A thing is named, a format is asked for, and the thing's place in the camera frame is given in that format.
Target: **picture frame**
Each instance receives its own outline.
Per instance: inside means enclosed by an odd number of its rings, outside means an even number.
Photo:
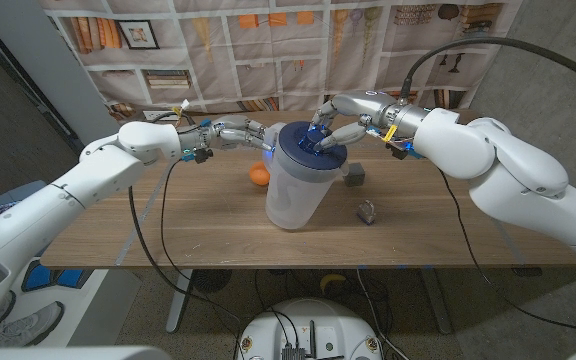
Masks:
[[[150,20],[116,20],[131,50],[159,49]]]

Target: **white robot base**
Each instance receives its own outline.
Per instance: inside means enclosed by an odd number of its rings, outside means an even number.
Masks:
[[[381,359],[381,345],[375,332],[346,307],[325,299],[299,298],[281,302],[272,309],[277,316],[269,310],[248,324],[240,339],[238,359]],[[292,320],[294,329],[279,313]],[[282,325],[288,336],[288,348]],[[295,332],[301,351],[295,349]]]

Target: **orange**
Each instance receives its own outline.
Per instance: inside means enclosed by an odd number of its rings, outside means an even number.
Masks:
[[[250,167],[248,171],[250,175],[250,180],[259,186],[268,185],[270,181],[270,173],[266,170],[263,161],[258,161]]]

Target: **floor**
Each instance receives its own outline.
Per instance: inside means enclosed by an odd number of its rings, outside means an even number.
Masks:
[[[445,292],[454,334],[436,330],[434,317],[417,270],[365,270],[387,284],[395,326],[389,334],[410,359],[566,359],[576,353],[576,330],[532,319],[506,305],[472,269],[444,269],[438,277]],[[259,272],[260,292],[267,304],[317,296],[318,280],[328,270],[295,270],[296,278]],[[180,330],[164,330],[172,292],[152,270],[135,274],[143,281],[117,344],[156,346],[174,359],[232,359],[233,336],[210,306],[191,300]],[[352,271],[346,271],[349,277]],[[576,324],[576,268],[547,268],[543,275],[522,278],[510,269],[487,270],[503,293],[527,310]],[[174,272],[168,272],[175,279]],[[254,271],[239,270],[211,299],[242,318],[242,328],[261,310],[254,291]],[[365,298],[349,295],[336,301],[373,325]]]

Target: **gray cube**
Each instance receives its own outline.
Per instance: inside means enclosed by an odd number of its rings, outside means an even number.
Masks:
[[[364,168],[361,166],[361,163],[348,164],[348,168],[348,175],[344,176],[344,182],[346,183],[346,186],[351,187],[363,185],[366,173],[364,172]]]

